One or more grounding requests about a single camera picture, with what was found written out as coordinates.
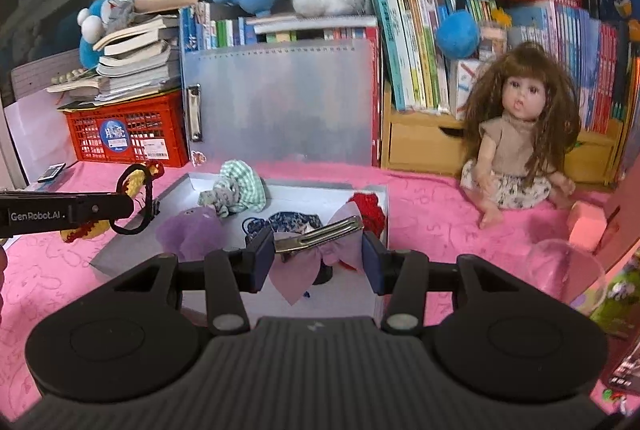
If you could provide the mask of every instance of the phone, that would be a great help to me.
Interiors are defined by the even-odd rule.
[[[51,165],[46,169],[43,175],[38,178],[38,183],[45,183],[57,178],[58,174],[65,168],[66,163],[58,163],[57,165]]]

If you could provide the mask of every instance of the window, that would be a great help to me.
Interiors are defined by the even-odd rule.
[[[27,62],[75,49],[78,11],[94,0],[0,0],[0,99],[15,101],[11,70]]]

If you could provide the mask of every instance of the label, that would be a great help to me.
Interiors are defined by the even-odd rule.
[[[169,151],[162,137],[152,137],[142,140],[142,149],[149,159],[169,159]]]
[[[48,219],[60,219],[62,214],[60,211],[53,212],[26,212],[23,214],[18,214],[16,212],[11,212],[9,214],[9,219],[12,222],[22,222],[22,221],[46,221]]]
[[[119,120],[107,120],[100,126],[102,144],[113,152],[124,152],[129,149],[129,133],[127,127]]]

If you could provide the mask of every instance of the bookshelf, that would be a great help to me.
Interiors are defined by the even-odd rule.
[[[385,83],[381,167],[458,176],[465,163],[462,122],[447,115],[399,113]],[[577,183],[608,185],[615,174],[622,122],[609,120],[607,134],[582,132],[567,154],[565,172]]]

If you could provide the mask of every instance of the doll hair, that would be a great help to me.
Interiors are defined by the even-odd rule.
[[[464,123],[469,159],[480,150],[480,124],[502,116],[502,89],[512,77],[540,80],[546,91],[545,107],[532,132],[533,155],[526,164],[525,185],[530,186],[547,166],[562,171],[564,155],[574,148],[580,132],[578,97],[571,77],[542,46],[518,45],[486,68],[469,94]]]

